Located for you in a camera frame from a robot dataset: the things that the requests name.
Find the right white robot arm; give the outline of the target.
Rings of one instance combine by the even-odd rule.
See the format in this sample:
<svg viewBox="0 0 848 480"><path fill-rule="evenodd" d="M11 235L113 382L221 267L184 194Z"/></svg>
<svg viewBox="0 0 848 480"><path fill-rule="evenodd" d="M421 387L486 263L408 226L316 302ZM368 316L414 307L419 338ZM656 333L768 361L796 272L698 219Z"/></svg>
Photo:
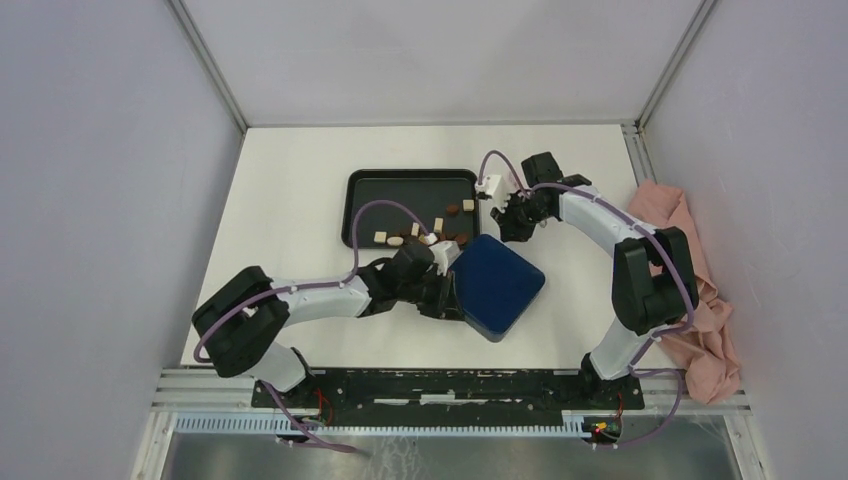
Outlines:
<svg viewBox="0 0 848 480"><path fill-rule="evenodd" d="M618 393L616 380L634 374L651 345L683 333L699 303L687 235L660 228L616 207L581 174L565 175L550 152L512 169L515 184L481 169L475 185L488 200L501 240L526 242L550 219L578 229L612 260L614 320L582 360L577 392L591 408Z"/></svg>

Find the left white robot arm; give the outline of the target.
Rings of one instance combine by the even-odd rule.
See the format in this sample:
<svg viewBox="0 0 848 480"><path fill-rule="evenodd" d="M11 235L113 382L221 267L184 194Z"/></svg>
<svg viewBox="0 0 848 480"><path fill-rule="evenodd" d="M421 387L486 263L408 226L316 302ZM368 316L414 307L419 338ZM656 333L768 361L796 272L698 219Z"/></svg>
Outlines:
<svg viewBox="0 0 848 480"><path fill-rule="evenodd" d="M460 320L450 270L460 254L454 241L407 244L346 276L301 283L277 282L261 267L247 267L194 312L194 359L212 365L221 378L248 375L270 385L288 406L302 407L313 397L314 381L302 354L277 344L284 327L375 316L399 303L424 317Z"/></svg>

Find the blue box lid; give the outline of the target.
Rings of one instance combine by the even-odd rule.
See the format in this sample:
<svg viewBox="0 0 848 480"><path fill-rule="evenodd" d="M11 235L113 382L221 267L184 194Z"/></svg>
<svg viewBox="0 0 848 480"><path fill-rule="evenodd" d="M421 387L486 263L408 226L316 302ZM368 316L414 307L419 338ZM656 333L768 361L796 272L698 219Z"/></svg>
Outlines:
<svg viewBox="0 0 848 480"><path fill-rule="evenodd" d="M475 238L450 272L466 323L493 343L503 340L546 283L540 269L488 234Z"/></svg>

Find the black chocolate tray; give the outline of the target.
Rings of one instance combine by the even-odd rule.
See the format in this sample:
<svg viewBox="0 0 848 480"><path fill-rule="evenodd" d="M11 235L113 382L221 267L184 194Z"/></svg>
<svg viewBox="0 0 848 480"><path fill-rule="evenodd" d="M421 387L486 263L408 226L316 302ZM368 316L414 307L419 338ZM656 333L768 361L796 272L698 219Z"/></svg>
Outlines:
<svg viewBox="0 0 848 480"><path fill-rule="evenodd" d="M340 239L352 246L351 232L357 232L361 249L384 249L374 242L377 231L388 237L408 236L413 220L392 206L374 206L364 212L357 226L353 220L365 204L388 200L405 206L430 232L440 219L439 236L460 238L465 247L481 233L480 218L473 198L476 174L467 169L360 169L347 181Z"/></svg>

